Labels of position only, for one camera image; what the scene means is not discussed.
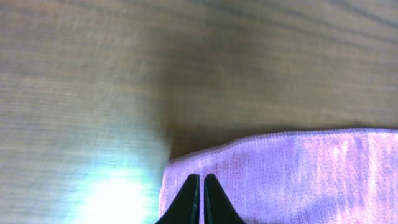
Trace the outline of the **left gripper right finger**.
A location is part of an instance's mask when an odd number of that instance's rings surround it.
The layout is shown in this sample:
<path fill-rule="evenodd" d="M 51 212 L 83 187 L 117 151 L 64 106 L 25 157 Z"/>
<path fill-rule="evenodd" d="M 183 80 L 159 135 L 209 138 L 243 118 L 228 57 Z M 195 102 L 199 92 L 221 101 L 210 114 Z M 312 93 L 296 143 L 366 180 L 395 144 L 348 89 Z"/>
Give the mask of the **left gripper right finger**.
<path fill-rule="evenodd" d="M 245 224 L 214 174 L 205 177 L 205 224 Z"/>

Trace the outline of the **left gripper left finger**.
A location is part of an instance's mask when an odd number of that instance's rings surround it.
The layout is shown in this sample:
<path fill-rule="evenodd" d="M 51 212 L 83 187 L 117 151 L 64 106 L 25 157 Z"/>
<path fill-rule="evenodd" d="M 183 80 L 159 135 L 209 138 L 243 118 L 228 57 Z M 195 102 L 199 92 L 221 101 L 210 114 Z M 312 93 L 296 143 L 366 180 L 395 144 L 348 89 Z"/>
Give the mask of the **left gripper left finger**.
<path fill-rule="evenodd" d="M 190 174 L 156 224 L 199 224 L 200 176 Z"/>

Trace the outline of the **purple microfiber cloth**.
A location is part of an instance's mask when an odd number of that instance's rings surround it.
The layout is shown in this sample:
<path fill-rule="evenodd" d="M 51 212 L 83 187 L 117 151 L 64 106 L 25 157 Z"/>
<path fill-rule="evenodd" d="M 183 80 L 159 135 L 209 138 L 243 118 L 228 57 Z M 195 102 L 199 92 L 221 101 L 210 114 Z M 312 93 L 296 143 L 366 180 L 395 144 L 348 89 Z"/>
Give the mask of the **purple microfiber cloth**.
<path fill-rule="evenodd" d="M 190 174 L 216 175 L 246 223 L 396 223 L 397 131 L 262 134 L 170 161 L 159 213 Z"/>

